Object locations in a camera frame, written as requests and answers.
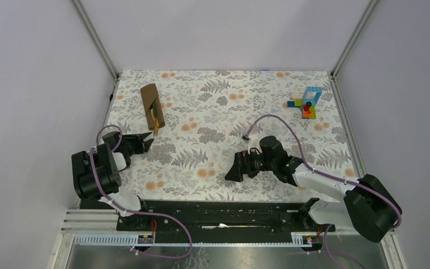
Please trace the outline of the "brown cloth napkin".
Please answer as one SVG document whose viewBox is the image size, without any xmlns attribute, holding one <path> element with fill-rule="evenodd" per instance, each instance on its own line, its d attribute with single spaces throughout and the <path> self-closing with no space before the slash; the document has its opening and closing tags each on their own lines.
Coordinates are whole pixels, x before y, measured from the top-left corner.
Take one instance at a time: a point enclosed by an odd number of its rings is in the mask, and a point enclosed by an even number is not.
<svg viewBox="0 0 430 269">
<path fill-rule="evenodd" d="M 163 128 L 165 126 L 165 119 L 163 116 L 162 106 L 159 99 L 158 89 L 156 84 L 149 84 L 141 88 L 140 90 L 142 103 L 144 107 L 144 113 L 146 116 L 148 129 L 150 131 L 154 130 L 155 124 L 152 116 L 152 104 L 157 105 L 157 119 L 159 127 Z"/>
</svg>

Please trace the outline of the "yellow plastic fork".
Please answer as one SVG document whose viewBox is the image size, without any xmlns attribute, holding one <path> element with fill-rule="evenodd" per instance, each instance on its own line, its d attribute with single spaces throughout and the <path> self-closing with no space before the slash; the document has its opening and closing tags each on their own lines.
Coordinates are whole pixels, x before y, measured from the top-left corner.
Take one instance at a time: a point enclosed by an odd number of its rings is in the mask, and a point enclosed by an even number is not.
<svg viewBox="0 0 430 269">
<path fill-rule="evenodd" d="M 154 130 L 153 130 L 153 133 L 154 133 L 154 135 L 155 135 L 155 136 L 157 136 L 157 135 L 158 135 L 158 131 L 159 131 L 160 127 L 159 127 L 159 123 L 158 123 L 157 115 L 156 115 L 156 112 L 155 112 L 155 110 L 154 110 L 154 109 L 152 109 L 152 116 L 153 116 L 153 121 L 154 121 L 154 124 L 155 124 Z"/>
</svg>

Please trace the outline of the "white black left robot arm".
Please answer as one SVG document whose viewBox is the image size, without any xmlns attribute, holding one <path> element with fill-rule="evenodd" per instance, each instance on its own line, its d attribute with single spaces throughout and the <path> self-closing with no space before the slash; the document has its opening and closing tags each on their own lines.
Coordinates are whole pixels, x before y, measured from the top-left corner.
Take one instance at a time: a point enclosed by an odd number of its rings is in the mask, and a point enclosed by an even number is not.
<svg viewBox="0 0 430 269">
<path fill-rule="evenodd" d="M 120 173 L 130 168 L 131 157 L 149 152 L 153 133 L 120 134 L 109 132 L 92 152 L 80 151 L 71 156 L 73 186 L 82 200 L 105 203 L 121 217 L 130 217 L 137 230 L 151 224 L 147 205 L 138 195 L 122 187 Z"/>
</svg>

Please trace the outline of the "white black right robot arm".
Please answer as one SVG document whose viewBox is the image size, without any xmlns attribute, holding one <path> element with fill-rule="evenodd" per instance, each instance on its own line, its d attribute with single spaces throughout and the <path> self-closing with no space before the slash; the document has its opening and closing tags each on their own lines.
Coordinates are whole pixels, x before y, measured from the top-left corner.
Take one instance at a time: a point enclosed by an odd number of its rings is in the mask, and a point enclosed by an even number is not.
<svg viewBox="0 0 430 269">
<path fill-rule="evenodd" d="M 378 243 L 400 223 L 401 207 L 378 178 L 371 174 L 341 178 L 315 169 L 300 157 L 287 154 L 274 136 L 257 139 L 248 150 L 235 153 L 225 180 L 242 182 L 261 171 L 273 173 L 282 183 L 333 198 L 332 202 L 311 198 L 299 209 L 298 222 L 304 230 L 312 231 L 319 225 L 348 227 Z"/>
</svg>

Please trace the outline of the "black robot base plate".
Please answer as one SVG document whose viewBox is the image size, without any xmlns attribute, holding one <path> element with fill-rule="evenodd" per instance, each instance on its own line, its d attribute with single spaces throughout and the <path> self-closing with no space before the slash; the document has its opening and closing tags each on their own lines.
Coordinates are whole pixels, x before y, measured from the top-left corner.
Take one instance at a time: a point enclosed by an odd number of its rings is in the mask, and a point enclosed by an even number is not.
<svg viewBox="0 0 430 269">
<path fill-rule="evenodd" d="M 157 216 L 118 217 L 117 231 L 155 231 L 156 243 L 187 243 L 178 219 L 194 244 L 290 243 L 291 233 L 316 236 L 327 230 L 307 214 L 303 203 L 144 200 Z"/>
</svg>

